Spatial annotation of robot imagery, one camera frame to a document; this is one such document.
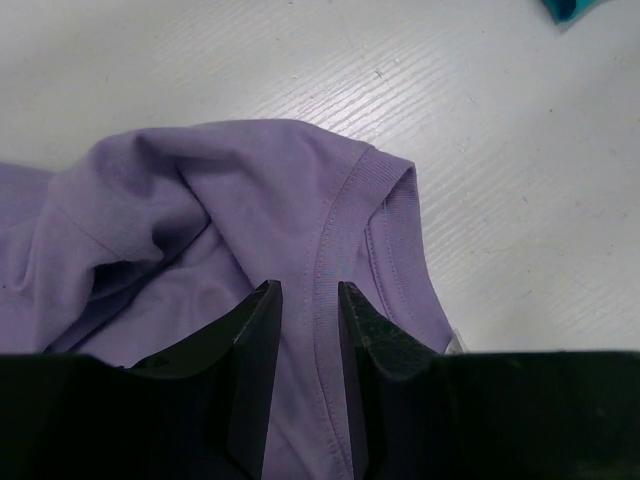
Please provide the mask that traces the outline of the purple t-shirt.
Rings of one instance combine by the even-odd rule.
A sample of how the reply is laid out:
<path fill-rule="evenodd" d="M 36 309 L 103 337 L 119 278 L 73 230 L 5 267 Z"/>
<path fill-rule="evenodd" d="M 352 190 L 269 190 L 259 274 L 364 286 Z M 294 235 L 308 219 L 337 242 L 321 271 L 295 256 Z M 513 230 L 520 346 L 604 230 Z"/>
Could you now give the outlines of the purple t-shirt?
<path fill-rule="evenodd" d="M 443 352 L 410 161 L 293 120 L 144 129 L 1 168 L 1 349 L 129 366 L 265 280 L 283 313 L 263 475 L 353 475 L 338 285 Z"/>

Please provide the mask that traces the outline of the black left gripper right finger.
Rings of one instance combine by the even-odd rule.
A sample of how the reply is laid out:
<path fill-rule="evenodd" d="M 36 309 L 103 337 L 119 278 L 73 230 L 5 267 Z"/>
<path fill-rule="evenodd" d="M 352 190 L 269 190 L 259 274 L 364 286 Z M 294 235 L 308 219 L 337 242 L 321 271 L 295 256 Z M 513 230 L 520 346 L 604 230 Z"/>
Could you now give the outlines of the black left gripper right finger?
<path fill-rule="evenodd" d="M 358 479 L 635 479 L 635 352 L 439 354 L 338 287 Z"/>

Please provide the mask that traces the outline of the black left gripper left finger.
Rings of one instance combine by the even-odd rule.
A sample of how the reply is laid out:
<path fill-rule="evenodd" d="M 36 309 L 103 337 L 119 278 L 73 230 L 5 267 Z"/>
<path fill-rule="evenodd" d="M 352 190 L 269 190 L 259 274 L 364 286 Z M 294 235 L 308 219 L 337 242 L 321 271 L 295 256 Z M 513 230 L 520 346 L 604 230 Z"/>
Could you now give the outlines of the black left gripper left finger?
<path fill-rule="evenodd" d="M 282 290 L 236 308 L 130 368 L 78 354 L 1 359 L 5 479 L 257 479 Z"/>

